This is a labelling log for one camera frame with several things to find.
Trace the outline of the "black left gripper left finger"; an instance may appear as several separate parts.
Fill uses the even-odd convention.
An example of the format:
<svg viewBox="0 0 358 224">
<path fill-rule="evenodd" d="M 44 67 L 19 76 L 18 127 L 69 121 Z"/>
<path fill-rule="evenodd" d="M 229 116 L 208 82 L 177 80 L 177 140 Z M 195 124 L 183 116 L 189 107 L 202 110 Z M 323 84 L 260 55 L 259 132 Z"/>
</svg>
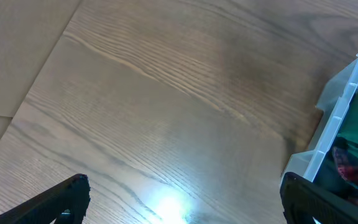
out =
<svg viewBox="0 0 358 224">
<path fill-rule="evenodd" d="M 75 174 L 24 203 L 0 214 L 0 224 L 82 224 L 90 204 L 85 174 Z"/>
</svg>

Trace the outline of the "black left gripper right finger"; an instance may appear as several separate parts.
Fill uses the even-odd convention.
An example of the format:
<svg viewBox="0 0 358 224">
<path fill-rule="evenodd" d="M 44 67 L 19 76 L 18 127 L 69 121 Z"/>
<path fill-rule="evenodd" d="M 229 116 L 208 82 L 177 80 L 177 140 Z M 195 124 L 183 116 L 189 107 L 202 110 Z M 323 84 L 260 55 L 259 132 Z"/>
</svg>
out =
<svg viewBox="0 0 358 224">
<path fill-rule="evenodd" d="M 358 206 L 296 173 L 283 176 L 280 196 L 288 224 L 358 224 Z"/>
</svg>

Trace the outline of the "red plaid flannel shirt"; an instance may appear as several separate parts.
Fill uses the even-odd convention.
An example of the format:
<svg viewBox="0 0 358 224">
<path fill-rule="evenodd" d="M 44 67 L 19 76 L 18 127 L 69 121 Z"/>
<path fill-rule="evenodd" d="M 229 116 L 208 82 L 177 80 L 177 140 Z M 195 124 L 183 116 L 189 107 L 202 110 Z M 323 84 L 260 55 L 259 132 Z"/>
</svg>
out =
<svg viewBox="0 0 358 224">
<path fill-rule="evenodd" d="M 351 188 L 344 198 L 358 206 L 358 145 L 336 138 L 331 152 L 339 175 Z"/>
</svg>

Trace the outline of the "clear plastic storage bin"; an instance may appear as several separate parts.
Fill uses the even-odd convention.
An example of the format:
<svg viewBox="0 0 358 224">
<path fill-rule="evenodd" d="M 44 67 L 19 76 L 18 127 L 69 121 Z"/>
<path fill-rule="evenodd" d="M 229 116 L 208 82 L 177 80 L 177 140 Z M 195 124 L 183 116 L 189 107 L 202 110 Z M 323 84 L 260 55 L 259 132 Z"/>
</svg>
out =
<svg viewBox="0 0 358 224">
<path fill-rule="evenodd" d="M 357 108 L 356 103 L 353 102 L 356 97 L 358 97 L 358 54 L 352 63 L 325 84 L 316 104 L 316 107 L 323 111 L 323 117 L 308 150 L 292 154 L 283 174 L 293 172 L 333 191 L 345 187 L 345 182 L 333 162 L 331 148 L 347 114 Z"/>
</svg>

